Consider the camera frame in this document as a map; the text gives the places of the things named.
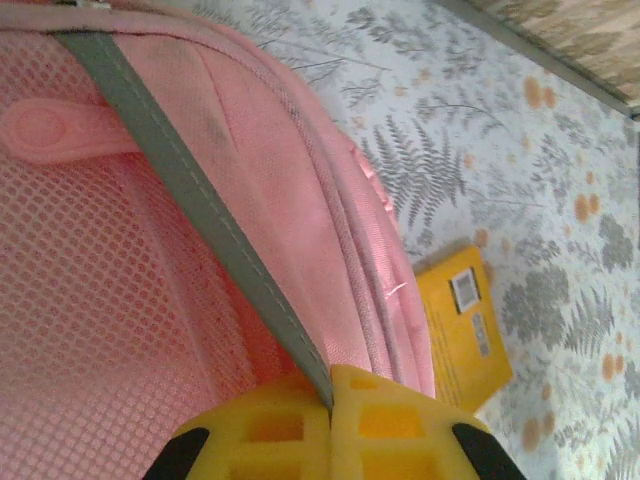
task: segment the black plastic part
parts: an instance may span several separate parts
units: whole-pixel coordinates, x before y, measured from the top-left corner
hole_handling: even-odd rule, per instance
[[[144,480],[185,480],[209,438],[209,430],[198,427],[169,440]]]
[[[480,480],[526,480],[493,435],[467,423],[452,430]]]

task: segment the orange flower print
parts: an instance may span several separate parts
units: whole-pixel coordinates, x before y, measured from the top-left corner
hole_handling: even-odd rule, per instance
[[[526,152],[531,151],[531,140],[529,140],[529,135],[525,134],[525,136],[522,137],[522,146]]]
[[[524,96],[531,108],[540,108],[540,105],[542,104],[542,95],[538,80],[533,77],[527,77],[524,81]]]
[[[546,87],[542,91],[542,97],[544,98],[544,103],[547,107],[554,108],[556,106],[556,94],[551,87]]]
[[[522,448],[525,452],[533,452],[540,443],[540,425],[537,418],[530,418],[522,429]]]
[[[624,372],[624,357],[622,355],[618,355],[616,357],[616,373]]]
[[[589,218],[589,203],[587,202],[587,197],[583,194],[578,195],[574,207],[578,221],[582,223],[586,222]]]
[[[600,197],[595,193],[589,196],[589,211],[594,215],[600,211]]]
[[[492,286],[493,280],[495,278],[495,271],[493,270],[493,265],[491,265],[489,262],[484,262],[482,265],[484,267],[484,273],[487,276],[487,282],[489,282],[489,286]]]
[[[351,117],[351,121],[358,130],[362,130],[365,126],[364,117]]]
[[[542,386],[542,399],[549,400],[551,398],[551,384],[549,382]]]
[[[614,369],[613,355],[607,353],[602,359],[602,378],[606,382],[610,382],[613,379]]]
[[[508,239],[503,238],[502,239],[502,253],[504,253],[504,256],[506,257],[507,255],[509,255],[510,251],[511,251],[511,242],[509,242]]]
[[[473,155],[471,155],[470,153],[467,153],[464,156],[464,166],[465,167],[473,168],[473,161],[474,161]]]
[[[420,72],[418,72],[418,77],[414,78],[411,81],[411,84],[414,87],[418,87],[418,86],[422,85],[423,83],[428,82],[430,78],[431,78],[431,72],[429,71],[429,69],[428,68],[423,68],[422,70],[420,70]]]
[[[553,412],[547,412],[542,419],[542,433],[549,436],[553,433],[556,426],[556,415]]]
[[[484,248],[489,245],[489,232],[486,229],[481,228],[476,230],[476,245],[480,248]]]

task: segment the pink fabric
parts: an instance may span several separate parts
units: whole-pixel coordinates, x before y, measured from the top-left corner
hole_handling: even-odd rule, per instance
[[[202,20],[0,8],[0,471],[139,477],[179,423],[292,368],[49,29],[118,32],[326,361],[433,395],[391,201],[295,74]]]

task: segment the yellow book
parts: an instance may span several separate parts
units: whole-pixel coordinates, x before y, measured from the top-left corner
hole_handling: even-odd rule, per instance
[[[429,322],[436,397],[475,412],[512,376],[480,251],[467,247],[416,279]]]

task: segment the pink backpack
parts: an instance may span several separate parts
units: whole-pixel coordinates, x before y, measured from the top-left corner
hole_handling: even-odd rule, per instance
[[[391,202],[294,73],[149,6],[0,29],[2,478],[140,477],[283,336],[433,396]]]

